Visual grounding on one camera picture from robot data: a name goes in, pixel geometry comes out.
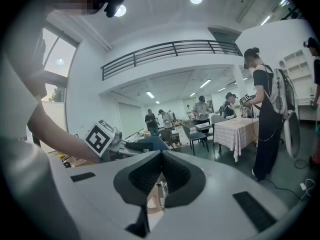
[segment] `hair bun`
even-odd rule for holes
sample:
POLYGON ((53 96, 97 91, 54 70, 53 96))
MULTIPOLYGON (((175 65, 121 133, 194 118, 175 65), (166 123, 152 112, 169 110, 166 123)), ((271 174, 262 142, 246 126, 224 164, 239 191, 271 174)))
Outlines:
POLYGON ((252 51, 255 52, 256 54, 258 54, 260 52, 259 48, 257 48, 257 47, 253 47, 252 51))

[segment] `black chair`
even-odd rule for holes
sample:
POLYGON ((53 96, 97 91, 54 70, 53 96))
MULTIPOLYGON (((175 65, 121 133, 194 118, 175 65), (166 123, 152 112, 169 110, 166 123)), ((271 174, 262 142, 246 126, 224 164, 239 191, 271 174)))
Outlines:
POLYGON ((163 140, 163 142, 166 143, 168 146, 171 146, 175 151, 175 148, 172 145, 172 131, 170 129, 160 130, 156 135, 161 135, 161 139, 163 140))
POLYGON ((207 142, 208 137, 204 133, 202 133, 202 132, 190 133, 190 128, 184 124, 182 124, 182 128, 184 130, 185 135, 189 139, 190 148, 193 150, 193 155, 195 155, 194 141, 203 141, 202 142, 203 146, 206 144, 206 149, 209 152, 208 142, 207 142))

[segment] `glass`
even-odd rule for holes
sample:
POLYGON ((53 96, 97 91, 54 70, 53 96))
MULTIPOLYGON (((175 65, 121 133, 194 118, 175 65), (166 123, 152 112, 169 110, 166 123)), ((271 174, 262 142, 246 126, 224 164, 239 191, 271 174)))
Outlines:
POLYGON ((42 99, 45 102, 65 102, 65 88, 57 87, 53 84, 46 83, 45 89, 47 95, 42 99))
POLYGON ((44 70, 68 77, 76 48, 63 39, 59 39, 47 60, 44 70))
POLYGON ((44 28, 43 29, 43 39, 45 42, 45 52, 44 52, 42 63, 45 63, 45 60, 49 54, 49 51, 52 48, 52 46, 54 45, 55 41, 58 39, 58 36, 44 28))

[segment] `chair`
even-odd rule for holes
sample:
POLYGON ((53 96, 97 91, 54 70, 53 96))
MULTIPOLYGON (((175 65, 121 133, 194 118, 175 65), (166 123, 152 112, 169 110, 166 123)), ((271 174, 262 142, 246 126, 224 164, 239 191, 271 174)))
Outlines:
POLYGON ((174 146, 172 145, 172 131, 170 129, 163 129, 161 131, 158 131, 156 136, 161 135, 161 139, 164 143, 166 143, 168 146, 171 146, 173 150, 175 150, 174 146))
POLYGON ((206 144, 206 149, 209 152, 209 148, 208 148, 208 142, 207 139, 208 137, 202 133, 202 132, 195 132, 195 133, 190 133, 190 128, 188 126, 186 126, 185 124, 182 124, 182 128, 184 130, 185 135, 188 137, 189 142, 190 142, 190 148, 193 150, 193 155, 195 156, 195 145, 194 145, 194 141, 204 141, 206 144))
MULTIPOLYGON (((215 124, 220 123, 223 121, 226 121, 227 119, 223 118, 222 116, 218 114, 214 114, 211 116, 211 124, 212 124, 212 129, 213 129, 213 146, 215 146, 215 124)), ((219 153, 221 153, 221 144, 219 144, 219 153)))

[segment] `ceiling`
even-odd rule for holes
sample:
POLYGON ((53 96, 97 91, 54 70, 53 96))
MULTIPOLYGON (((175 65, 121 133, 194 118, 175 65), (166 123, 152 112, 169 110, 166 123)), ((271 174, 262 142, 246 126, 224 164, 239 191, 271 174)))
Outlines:
MULTIPOLYGON (((242 69, 244 78, 252 78, 250 71, 242 69)), ((235 77, 227 65, 194 66, 161 72, 148 77, 128 82, 112 92, 125 96, 144 105, 152 105, 156 101, 165 103, 178 99, 216 93, 227 85, 234 85, 235 77), (211 81, 203 88, 200 86, 208 79, 211 81)))
POLYGON ((237 31, 269 22, 288 14, 288 5, 279 7, 281 0, 203 0, 192 4, 190 0, 125 0, 126 14, 107 18, 102 8, 85 19, 110 45, 119 38, 136 31, 159 25, 201 24, 206 27, 225 27, 237 31))

